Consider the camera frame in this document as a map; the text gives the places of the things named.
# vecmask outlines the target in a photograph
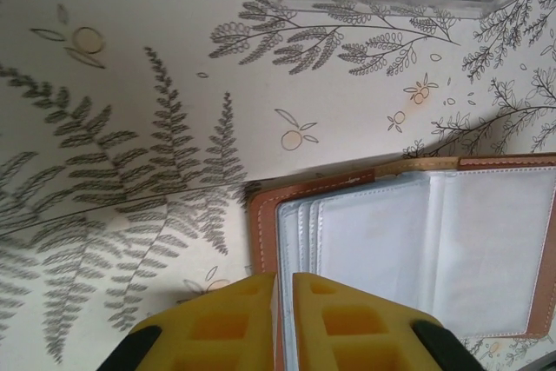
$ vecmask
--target botanical wallpaper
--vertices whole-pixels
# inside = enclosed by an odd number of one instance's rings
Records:
[[[556,150],[556,0],[481,20],[272,1],[1,0],[2,370],[94,370],[141,319],[252,274],[268,179]],[[464,343],[518,369],[554,332]]]

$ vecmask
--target yellow foam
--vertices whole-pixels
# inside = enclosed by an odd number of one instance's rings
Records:
[[[411,329],[418,310],[318,275],[294,274],[300,371],[440,371]]]
[[[162,333],[137,371],[272,370],[274,281],[254,275],[142,321],[131,333],[152,325]]]

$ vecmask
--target yellow foam block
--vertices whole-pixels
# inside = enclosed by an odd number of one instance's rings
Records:
[[[294,312],[300,371],[440,371],[411,329],[439,322],[418,310],[298,273]]]
[[[142,321],[131,333],[153,325],[162,333],[137,371],[272,370],[274,281],[254,275]]]

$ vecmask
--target leather cover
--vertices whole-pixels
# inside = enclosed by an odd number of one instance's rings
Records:
[[[254,195],[249,202],[249,231],[253,265],[256,273],[278,272],[276,213],[281,203],[345,189],[388,175],[407,171],[512,169],[556,166],[556,154],[484,156],[484,157],[431,157],[401,160],[352,173],[298,182]],[[551,213],[545,246],[539,266],[533,305],[527,331],[523,337],[540,338],[548,333],[556,299],[556,211]],[[279,326],[277,354],[281,352]],[[283,369],[283,355],[276,356],[276,369]]]

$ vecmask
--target wallpaper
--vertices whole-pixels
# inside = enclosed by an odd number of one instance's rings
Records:
[[[2,370],[95,370],[141,319],[250,275],[268,179],[556,149],[556,0],[312,9],[1,0]],[[554,332],[465,344],[518,369]]]

